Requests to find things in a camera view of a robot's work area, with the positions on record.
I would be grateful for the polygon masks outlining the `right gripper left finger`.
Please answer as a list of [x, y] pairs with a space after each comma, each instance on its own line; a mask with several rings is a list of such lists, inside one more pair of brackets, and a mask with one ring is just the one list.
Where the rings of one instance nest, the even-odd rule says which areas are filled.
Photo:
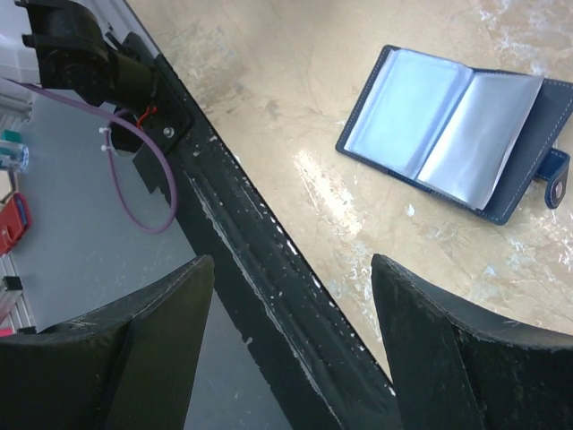
[[204, 255], [80, 317], [2, 338], [2, 428], [183, 428], [213, 288]]

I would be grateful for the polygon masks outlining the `blue leather card holder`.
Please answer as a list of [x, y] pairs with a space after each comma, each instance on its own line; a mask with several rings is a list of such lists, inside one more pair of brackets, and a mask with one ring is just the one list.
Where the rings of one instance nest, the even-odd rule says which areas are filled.
[[557, 208], [572, 113], [569, 82], [479, 69], [385, 46], [338, 138], [338, 152], [503, 225], [531, 182]]

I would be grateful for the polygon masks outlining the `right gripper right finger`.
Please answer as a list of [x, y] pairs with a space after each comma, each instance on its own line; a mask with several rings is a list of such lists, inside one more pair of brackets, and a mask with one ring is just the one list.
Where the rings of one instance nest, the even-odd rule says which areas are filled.
[[372, 258], [405, 429], [570, 429], [572, 338], [489, 311]]

